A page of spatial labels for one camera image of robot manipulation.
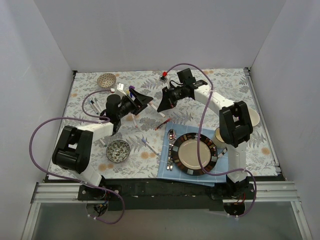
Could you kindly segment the peach capped white marker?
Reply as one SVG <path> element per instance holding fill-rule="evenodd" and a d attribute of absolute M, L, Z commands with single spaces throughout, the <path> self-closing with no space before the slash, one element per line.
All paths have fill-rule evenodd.
<path fill-rule="evenodd" d="M 152 108 L 156 111 L 157 114 L 159 114 L 159 115 L 162 116 L 163 118 L 166 117 L 163 113 L 158 112 L 157 107 L 156 107 L 152 102 L 149 102 L 148 105 L 149 105 L 150 107 L 152 107 Z"/>

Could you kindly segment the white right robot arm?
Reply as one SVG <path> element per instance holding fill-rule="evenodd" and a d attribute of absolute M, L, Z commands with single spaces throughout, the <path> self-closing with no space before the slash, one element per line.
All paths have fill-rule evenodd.
<path fill-rule="evenodd" d="M 177 76 L 179 83 L 176 86 L 168 85 L 162 89 L 157 111 L 172 109 L 179 100 L 191 98 L 218 115 L 220 136 L 226 143 L 228 154 L 228 171 L 224 173 L 226 192 L 230 198 L 237 199 L 249 185 L 246 150 L 253 125 L 248 106 L 244 101 L 234 102 L 215 92 L 210 78 L 196 80 L 190 68 L 179 71 Z"/>

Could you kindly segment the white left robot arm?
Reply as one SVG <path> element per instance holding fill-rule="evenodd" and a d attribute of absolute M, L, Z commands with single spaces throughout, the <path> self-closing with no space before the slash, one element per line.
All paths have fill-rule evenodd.
<path fill-rule="evenodd" d="M 101 184 L 103 177 L 91 164 L 93 143 L 115 135 L 121 127 L 123 117 L 139 114 L 153 100 L 151 96 L 143 95 L 132 88 L 129 91 L 132 96 L 118 89 L 110 94 L 97 123 L 78 127 L 65 126 L 53 151 L 53 164 L 72 172 L 80 181 L 91 185 L 89 194 L 95 200 L 103 199 L 107 191 Z"/>

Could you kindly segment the red gel pen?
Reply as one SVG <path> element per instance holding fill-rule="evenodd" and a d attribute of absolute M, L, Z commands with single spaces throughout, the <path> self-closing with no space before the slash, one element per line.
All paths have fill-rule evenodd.
<path fill-rule="evenodd" d="M 162 122 L 160 125 L 158 125 L 154 130 L 157 131 L 158 129 L 162 128 L 162 126 L 164 126 L 165 124 L 167 124 L 170 121 L 171 121 L 171 118 L 169 117 L 164 122 Z"/>

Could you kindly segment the floral patterned table mat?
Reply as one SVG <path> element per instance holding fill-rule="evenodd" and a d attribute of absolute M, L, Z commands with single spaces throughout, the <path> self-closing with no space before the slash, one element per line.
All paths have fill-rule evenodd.
<path fill-rule="evenodd" d="M 234 102 L 244 101 L 249 108 L 258 111 L 254 97 L 251 93 L 245 72 L 241 68 L 231 69 L 205 69 L 204 73 L 212 80 L 214 90 Z M 116 76 L 116 84 L 124 84 L 124 90 L 134 86 L 141 94 L 153 97 L 152 103 L 158 107 L 162 99 L 162 88 L 165 87 L 159 77 L 162 71 L 119 71 L 111 72 Z M 82 102 L 84 98 L 95 91 L 102 90 L 97 84 L 97 79 L 102 72 L 76 73 L 66 105 L 65 117 L 74 117 L 93 120 L 83 113 Z M 108 92 L 96 93 L 85 101 L 84 109 L 87 113 L 95 114 L 89 104 L 89 100 L 97 98 L 101 107 L 104 107 Z M 129 178 L 156 178 L 159 169 L 160 156 L 156 156 L 143 142 L 142 138 L 154 147 L 159 153 L 164 142 L 165 127 L 155 128 L 171 118 L 171 123 L 198 127 L 205 105 L 185 98 L 178 101 L 177 106 L 164 111 L 165 117 L 160 116 L 148 106 L 135 116 L 138 128 L 135 127 L 132 116 L 129 114 L 121 120 L 121 128 L 118 133 L 104 138 L 109 144 L 115 140 L 123 140 L 130 146 L 130 155 L 122 163 L 112 163 L 107 159 L 106 147 L 97 141 L 91 150 L 91 161 L 94 169 L 100 172 L 106 179 Z M 216 130 L 219 125 L 218 116 L 210 109 L 206 111 L 203 129 Z M 248 142 L 246 155 L 246 168 L 259 177 L 277 176 L 275 157 L 272 153 L 263 124 L 260 122 L 253 127 L 253 133 Z"/>

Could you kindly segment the pink capped white marker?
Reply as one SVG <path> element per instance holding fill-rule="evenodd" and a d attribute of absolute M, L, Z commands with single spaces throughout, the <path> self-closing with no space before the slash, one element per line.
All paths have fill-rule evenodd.
<path fill-rule="evenodd" d="M 132 118 L 132 121 L 134 123 L 135 128 L 138 128 L 138 124 L 136 122 L 136 119 L 135 119 L 134 115 L 132 115 L 131 118 Z"/>

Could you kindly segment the black tipped white marker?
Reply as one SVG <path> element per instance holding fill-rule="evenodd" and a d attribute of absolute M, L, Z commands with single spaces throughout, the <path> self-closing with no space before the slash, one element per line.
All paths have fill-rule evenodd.
<path fill-rule="evenodd" d="M 103 108 L 100 106 L 100 103 L 99 103 L 99 101 L 98 101 L 97 98 L 94 98 L 94 102 L 95 102 L 95 105 L 97 106 L 98 110 L 99 110 L 100 112 L 102 112 L 102 111 L 103 111 Z"/>

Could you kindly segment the silver spoon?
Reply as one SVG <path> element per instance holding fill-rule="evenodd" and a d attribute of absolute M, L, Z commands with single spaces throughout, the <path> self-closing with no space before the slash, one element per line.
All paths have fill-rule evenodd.
<path fill-rule="evenodd" d="M 171 156 L 171 150 L 173 148 L 173 144 L 176 140 L 176 131 L 174 129 L 170 129 L 167 134 L 168 137 L 168 158 L 167 158 L 167 170 L 173 170 L 173 161 Z"/>

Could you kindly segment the lilac capped white marker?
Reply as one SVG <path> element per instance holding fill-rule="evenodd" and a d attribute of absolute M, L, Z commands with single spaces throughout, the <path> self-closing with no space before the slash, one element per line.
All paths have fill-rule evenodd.
<path fill-rule="evenodd" d="M 143 137 L 141 139 L 141 141 L 144 143 L 145 146 L 147 146 L 156 156 L 159 156 L 160 153 L 154 148 L 152 147 L 149 142 Z"/>

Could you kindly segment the small patterned brown bowl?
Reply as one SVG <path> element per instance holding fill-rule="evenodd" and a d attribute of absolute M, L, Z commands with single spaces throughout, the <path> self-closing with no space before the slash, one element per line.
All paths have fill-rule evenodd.
<path fill-rule="evenodd" d="M 97 78 L 97 85 L 101 88 L 108 89 L 115 85 L 117 77 L 113 73 L 103 73 Z"/>

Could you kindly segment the grey tipped white marker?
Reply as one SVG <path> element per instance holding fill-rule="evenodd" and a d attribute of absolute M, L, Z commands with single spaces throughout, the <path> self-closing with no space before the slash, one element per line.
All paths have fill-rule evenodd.
<path fill-rule="evenodd" d="M 97 107 L 95 106 L 94 102 L 93 102 L 92 100 L 89 100 L 88 102 L 89 102 L 90 106 L 92 107 L 92 109 L 95 111 L 95 114 L 96 114 L 96 115 L 99 115 L 100 112 L 99 112 L 99 110 L 97 109 Z"/>

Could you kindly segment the leaf patterned bowl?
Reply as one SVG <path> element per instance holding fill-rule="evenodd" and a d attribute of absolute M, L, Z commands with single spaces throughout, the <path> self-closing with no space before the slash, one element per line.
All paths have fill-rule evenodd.
<path fill-rule="evenodd" d="M 130 145 L 124 140 L 115 140 L 106 148 L 106 157 L 113 163 L 122 163 L 131 153 Z"/>

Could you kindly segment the striped rim dinner plate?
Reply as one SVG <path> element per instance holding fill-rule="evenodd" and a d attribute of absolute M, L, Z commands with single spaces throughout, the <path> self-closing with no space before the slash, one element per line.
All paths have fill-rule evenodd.
<path fill-rule="evenodd" d="M 216 166 L 218 151 L 207 136 L 189 132 L 178 137 L 173 143 L 171 158 L 182 172 L 191 176 L 202 176 Z"/>

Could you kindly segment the plain cream bowl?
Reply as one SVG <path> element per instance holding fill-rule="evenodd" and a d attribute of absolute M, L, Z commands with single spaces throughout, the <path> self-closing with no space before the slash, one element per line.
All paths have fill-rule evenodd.
<path fill-rule="evenodd" d="M 260 115 L 258 112 L 252 108 L 248 108 L 251 124 L 253 127 L 257 126 L 260 122 Z"/>

